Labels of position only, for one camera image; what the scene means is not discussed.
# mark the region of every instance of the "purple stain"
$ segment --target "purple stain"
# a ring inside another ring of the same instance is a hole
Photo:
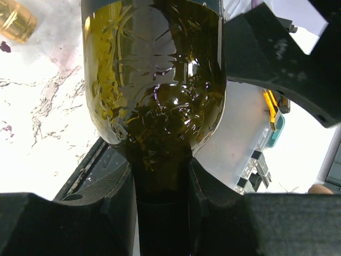
[[[6,44],[5,41],[1,42],[0,50],[2,50],[3,52],[7,52],[7,53],[11,52],[11,48]]]
[[[8,125],[6,127],[3,127],[0,131],[12,132],[12,126]]]

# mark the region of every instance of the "black plastic part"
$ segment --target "black plastic part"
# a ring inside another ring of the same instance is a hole
[[[309,0],[309,2],[315,7],[316,10],[324,17],[324,19],[329,22],[330,17],[337,10],[341,9],[340,0],[328,0],[328,4],[324,0]]]
[[[306,55],[263,3],[224,24],[227,78],[281,92],[324,127],[338,124],[341,86],[335,80],[340,69],[335,68],[340,61],[330,55],[339,56],[341,49],[335,45],[337,26],[331,30],[330,37],[325,36],[329,43],[324,43],[323,36],[317,42],[319,54]],[[320,69],[320,63],[328,61],[333,69]]]
[[[0,194],[0,254],[131,255],[126,237],[135,234],[136,203],[130,168],[121,166],[76,195],[50,202],[27,193]],[[108,199],[116,207],[101,212]]]
[[[190,234],[192,255],[255,255],[243,196],[222,184],[194,159],[190,168]]]
[[[247,179],[240,178],[239,181],[238,181],[238,183],[237,183],[237,186],[239,186],[239,187],[241,187],[241,188],[245,188],[246,183],[247,183]]]
[[[54,198],[55,200],[62,200],[68,194],[72,194],[77,191],[77,189],[80,187],[80,184],[84,183],[87,175],[92,171],[93,163],[96,161],[97,156],[101,153],[105,146],[107,147],[108,145],[102,138],[99,138],[96,141],[81,163],[77,166],[68,181],[59,190]]]
[[[257,191],[259,186],[262,183],[262,177],[258,173],[256,173],[256,174],[251,173],[249,181],[251,182],[252,187],[254,188],[254,190]]]
[[[244,200],[250,230],[257,234],[257,255],[340,254],[341,196],[249,194]]]
[[[252,153],[251,158],[256,159],[256,160],[259,160],[259,158],[261,157],[261,155],[262,155],[262,152],[261,152],[261,151],[255,150],[255,151]]]
[[[137,203],[141,256],[188,256],[187,201],[173,204]]]
[[[289,33],[296,33],[297,28],[293,25],[292,20],[287,20],[283,18],[277,17],[278,21],[282,24],[282,26],[287,30]]]

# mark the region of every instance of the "bottle label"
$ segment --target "bottle label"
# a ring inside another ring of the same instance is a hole
[[[80,0],[82,10],[82,25],[85,23],[87,17],[92,15],[98,9],[121,0]],[[212,11],[223,17],[224,7],[223,0],[187,0],[197,4],[205,5]]]

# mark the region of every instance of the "black plastic bracket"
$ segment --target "black plastic bracket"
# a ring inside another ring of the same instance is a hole
[[[312,55],[306,55],[266,4],[237,16],[224,25],[227,78],[278,91],[324,127],[338,124],[339,20],[337,14],[330,19]]]

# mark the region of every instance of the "white surface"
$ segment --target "white surface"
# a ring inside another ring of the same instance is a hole
[[[306,54],[319,39],[304,28],[292,37]],[[267,191],[283,192],[280,182],[287,191],[306,193],[315,183],[336,128],[325,129],[294,103],[284,117],[286,124],[277,144],[264,152],[274,181]]]
[[[38,18],[0,51],[0,193],[53,199],[98,135],[84,96],[79,0],[18,0]],[[12,131],[2,130],[11,126]]]

